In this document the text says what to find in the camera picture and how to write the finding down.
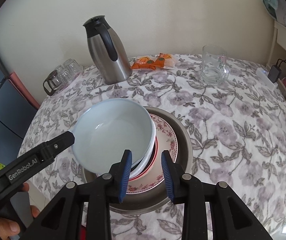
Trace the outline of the light blue white bowl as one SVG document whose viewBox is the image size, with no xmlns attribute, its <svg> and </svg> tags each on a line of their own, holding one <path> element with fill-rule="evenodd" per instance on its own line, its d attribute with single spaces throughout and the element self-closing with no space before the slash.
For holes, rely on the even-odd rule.
<svg viewBox="0 0 286 240">
<path fill-rule="evenodd" d="M 153 150 L 156 127 L 146 108 L 129 99 L 108 99 L 85 111 L 72 129 L 72 152 L 86 170 L 103 174 L 132 153 L 134 166 Z"/>
</svg>

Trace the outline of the deep white bowl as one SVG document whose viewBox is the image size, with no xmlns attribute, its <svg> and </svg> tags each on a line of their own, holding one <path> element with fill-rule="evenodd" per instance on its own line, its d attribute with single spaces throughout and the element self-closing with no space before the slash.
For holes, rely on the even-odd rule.
<svg viewBox="0 0 286 240">
<path fill-rule="evenodd" d="M 150 164 L 155 154 L 156 147 L 157 147 L 157 137 L 155 137 L 153 144 L 149 147 L 148 152 L 143 156 L 143 158 L 135 162 L 131 166 L 131 172 L 129 176 L 130 179 L 133 179 L 134 177 L 140 175 L 145 170 L 145 168 Z"/>
</svg>

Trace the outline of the red rimmed white bowl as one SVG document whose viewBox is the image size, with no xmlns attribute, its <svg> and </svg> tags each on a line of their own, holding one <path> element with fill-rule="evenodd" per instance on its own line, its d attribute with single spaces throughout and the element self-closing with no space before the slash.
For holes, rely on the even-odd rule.
<svg viewBox="0 0 286 240">
<path fill-rule="evenodd" d="M 143 169 L 143 171 L 135 176 L 135 177 L 132 177 L 132 178 L 129 178 L 129 181 L 133 181 L 133 180 L 137 180 L 141 177 L 144 177 L 149 171 L 150 169 L 152 168 L 153 164 L 155 163 L 155 160 L 156 160 L 156 157 L 157 157 L 157 153 L 158 153 L 158 139 L 155 138 L 155 142 L 154 142 L 154 147 L 153 147 L 153 151 L 152 151 L 152 154 L 150 156 L 150 159 L 147 163 L 147 165 L 145 166 L 145 168 Z"/>
</svg>

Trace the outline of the dark blue cabinet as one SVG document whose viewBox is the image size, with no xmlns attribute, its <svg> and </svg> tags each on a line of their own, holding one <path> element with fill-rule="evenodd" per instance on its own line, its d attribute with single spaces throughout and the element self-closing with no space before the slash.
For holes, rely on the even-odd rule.
<svg viewBox="0 0 286 240">
<path fill-rule="evenodd" d="M 0 163 L 8 165 L 20 151 L 37 112 L 12 83 L 0 59 Z"/>
</svg>

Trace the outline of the clear drinking glass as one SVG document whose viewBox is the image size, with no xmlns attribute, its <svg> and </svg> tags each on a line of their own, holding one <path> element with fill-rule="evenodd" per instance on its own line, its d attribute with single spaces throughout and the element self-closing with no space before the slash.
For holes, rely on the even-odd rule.
<svg viewBox="0 0 286 240">
<path fill-rule="evenodd" d="M 64 70 L 60 71 L 59 76 L 60 76 L 62 84 L 64 86 L 68 86 L 71 84 L 73 76 L 69 70 L 64 69 Z"/>
<path fill-rule="evenodd" d="M 64 72 L 64 67 L 62 65 L 59 65 L 55 68 L 55 75 L 60 76 Z"/>
<path fill-rule="evenodd" d="M 79 65 L 74 59 L 66 60 L 63 65 L 69 70 L 73 80 L 83 72 L 83 67 Z"/>
</svg>

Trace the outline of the round metal pan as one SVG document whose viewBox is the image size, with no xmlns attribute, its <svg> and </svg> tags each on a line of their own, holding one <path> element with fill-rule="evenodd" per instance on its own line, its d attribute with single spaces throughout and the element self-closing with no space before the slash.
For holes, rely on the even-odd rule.
<svg viewBox="0 0 286 240">
<path fill-rule="evenodd" d="M 165 110 L 146 107 L 151 116 L 164 119 L 173 129 L 177 138 L 177 157 L 173 161 L 180 164 L 187 173 L 191 172 L 193 149 L 189 133 L 173 114 Z M 126 214 L 140 215 L 155 211 L 170 202 L 167 197 L 163 171 L 161 167 L 161 152 L 170 149 L 166 142 L 166 135 L 158 131 L 158 153 L 151 169 L 143 176 L 128 183 L 126 197 L 121 204 L 110 204 L 110 211 Z"/>
</svg>

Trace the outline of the pink board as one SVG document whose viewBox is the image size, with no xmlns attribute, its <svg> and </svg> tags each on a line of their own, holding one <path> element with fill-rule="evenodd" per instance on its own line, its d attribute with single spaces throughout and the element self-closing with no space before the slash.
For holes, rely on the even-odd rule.
<svg viewBox="0 0 286 240">
<path fill-rule="evenodd" d="M 10 80 L 12 84 L 16 87 L 16 89 L 20 92 L 20 94 L 35 108 L 39 109 L 40 104 L 34 99 L 34 97 L 30 94 L 30 92 L 26 89 L 25 85 L 22 83 L 20 78 L 17 76 L 15 72 L 12 72 L 10 75 Z"/>
</svg>

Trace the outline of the floral grey tablecloth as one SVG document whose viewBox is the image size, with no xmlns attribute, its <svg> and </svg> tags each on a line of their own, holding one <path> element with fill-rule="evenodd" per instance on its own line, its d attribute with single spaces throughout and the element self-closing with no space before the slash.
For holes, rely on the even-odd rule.
<svg viewBox="0 0 286 240">
<path fill-rule="evenodd" d="M 192 143 L 192 173 L 201 181 L 226 181 L 275 235 L 286 226 L 286 102 L 256 75 L 258 63 L 227 59 L 228 80 L 210 86 L 200 78 L 200 55 L 177 55 L 169 70 L 134 72 L 115 85 L 95 66 L 70 88 L 44 100 L 20 154 L 71 129 L 102 100 L 125 98 L 158 107 L 182 122 Z"/>
</svg>

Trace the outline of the steel thermos jug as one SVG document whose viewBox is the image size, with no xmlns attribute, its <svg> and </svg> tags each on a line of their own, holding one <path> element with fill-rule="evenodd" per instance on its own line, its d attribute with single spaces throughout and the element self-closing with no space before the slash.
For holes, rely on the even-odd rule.
<svg viewBox="0 0 286 240">
<path fill-rule="evenodd" d="M 107 23 L 105 16 L 95 16 L 84 25 L 88 49 L 104 82 L 108 85 L 127 80 L 132 69 L 118 34 Z"/>
</svg>

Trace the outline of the orange snack packet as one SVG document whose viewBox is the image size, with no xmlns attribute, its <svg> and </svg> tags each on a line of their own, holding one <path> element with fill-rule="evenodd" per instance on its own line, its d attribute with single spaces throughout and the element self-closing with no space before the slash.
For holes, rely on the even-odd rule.
<svg viewBox="0 0 286 240">
<path fill-rule="evenodd" d="M 155 70 L 154 60 L 149 56 L 137 57 L 131 66 L 131 69 Z"/>
<path fill-rule="evenodd" d="M 177 63 L 178 63 L 178 59 L 176 56 L 172 54 L 160 53 L 157 56 L 157 59 L 155 60 L 154 65 L 158 68 L 171 69 L 171 68 L 174 68 Z"/>
</svg>

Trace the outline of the white power strip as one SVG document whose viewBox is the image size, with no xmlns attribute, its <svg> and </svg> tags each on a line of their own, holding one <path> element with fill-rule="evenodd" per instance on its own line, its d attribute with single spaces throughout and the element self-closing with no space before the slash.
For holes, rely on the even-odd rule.
<svg viewBox="0 0 286 240">
<path fill-rule="evenodd" d="M 274 91 L 278 84 L 277 79 L 269 77 L 269 72 L 259 67 L 256 69 L 256 75 L 261 79 L 261 81 L 268 87 L 269 90 Z"/>
</svg>

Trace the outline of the clear glass mug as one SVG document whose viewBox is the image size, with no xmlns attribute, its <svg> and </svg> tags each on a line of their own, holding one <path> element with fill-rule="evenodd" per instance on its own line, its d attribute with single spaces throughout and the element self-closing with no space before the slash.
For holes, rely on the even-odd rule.
<svg viewBox="0 0 286 240">
<path fill-rule="evenodd" d="M 218 86 L 225 82 L 229 75 L 226 64 L 227 52 L 214 45 L 203 46 L 200 77 L 207 85 Z"/>
</svg>

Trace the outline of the black power adapter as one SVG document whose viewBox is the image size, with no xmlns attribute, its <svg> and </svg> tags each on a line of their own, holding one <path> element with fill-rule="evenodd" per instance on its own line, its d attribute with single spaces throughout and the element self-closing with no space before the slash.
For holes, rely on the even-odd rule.
<svg viewBox="0 0 286 240">
<path fill-rule="evenodd" d="M 279 68 L 279 66 L 277 65 L 272 65 L 268 74 L 268 79 L 272 82 L 272 83 L 276 83 L 277 80 L 279 79 L 279 76 L 281 74 L 281 69 Z"/>
</svg>

